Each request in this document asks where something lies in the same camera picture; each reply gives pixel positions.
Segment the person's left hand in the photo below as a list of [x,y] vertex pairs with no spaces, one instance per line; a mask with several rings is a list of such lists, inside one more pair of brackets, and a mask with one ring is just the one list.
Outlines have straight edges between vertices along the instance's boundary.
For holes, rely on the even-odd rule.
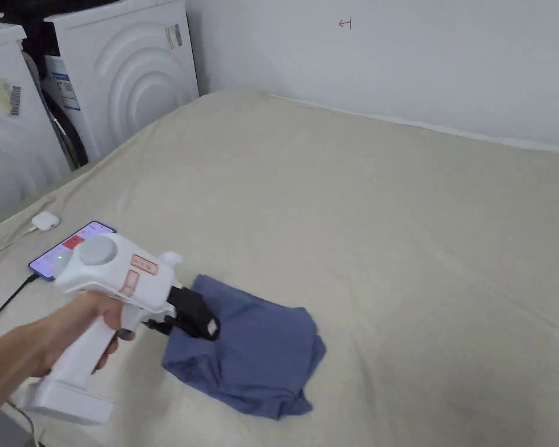
[[52,314],[26,326],[30,346],[29,377],[46,376],[73,342],[102,318],[108,329],[122,329],[121,301],[97,292],[82,292]]

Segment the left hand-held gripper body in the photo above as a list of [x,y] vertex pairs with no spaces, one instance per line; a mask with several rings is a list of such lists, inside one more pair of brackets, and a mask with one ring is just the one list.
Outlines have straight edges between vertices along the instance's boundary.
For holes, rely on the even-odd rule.
[[[175,268],[182,256],[159,256],[116,233],[86,239],[54,266],[55,287],[67,296],[99,292],[122,303],[122,328],[135,331],[149,320],[163,322],[176,311],[168,301],[178,284]],[[89,379],[113,340],[115,330],[95,318],[56,361],[51,372],[22,393],[20,407],[82,425],[106,423],[114,404],[89,391]]]

